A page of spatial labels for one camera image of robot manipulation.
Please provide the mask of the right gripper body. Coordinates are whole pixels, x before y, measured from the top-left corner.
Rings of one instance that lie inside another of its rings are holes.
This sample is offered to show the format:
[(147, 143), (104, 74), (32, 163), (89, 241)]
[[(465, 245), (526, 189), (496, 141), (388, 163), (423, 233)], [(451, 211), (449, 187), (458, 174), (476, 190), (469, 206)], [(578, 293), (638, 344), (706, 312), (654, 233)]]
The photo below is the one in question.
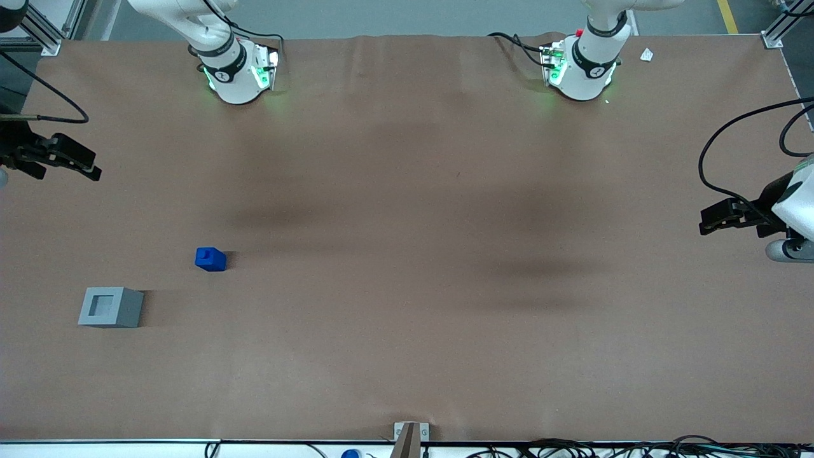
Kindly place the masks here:
[(32, 132), (26, 121), (1, 122), (1, 165), (33, 179), (43, 180), (48, 158), (45, 139)]

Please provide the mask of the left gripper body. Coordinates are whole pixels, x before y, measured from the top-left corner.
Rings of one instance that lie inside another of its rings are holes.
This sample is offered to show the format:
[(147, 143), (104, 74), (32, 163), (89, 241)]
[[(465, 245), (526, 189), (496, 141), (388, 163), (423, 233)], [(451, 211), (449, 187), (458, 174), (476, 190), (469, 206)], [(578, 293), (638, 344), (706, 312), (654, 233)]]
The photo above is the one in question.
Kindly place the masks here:
[(787, 173), (762, 189), (758, 207), (768, 213), (768, 222), (759, 237), (792, 231), (797, 237), (813, 240), (813, 177), (811, 170)]

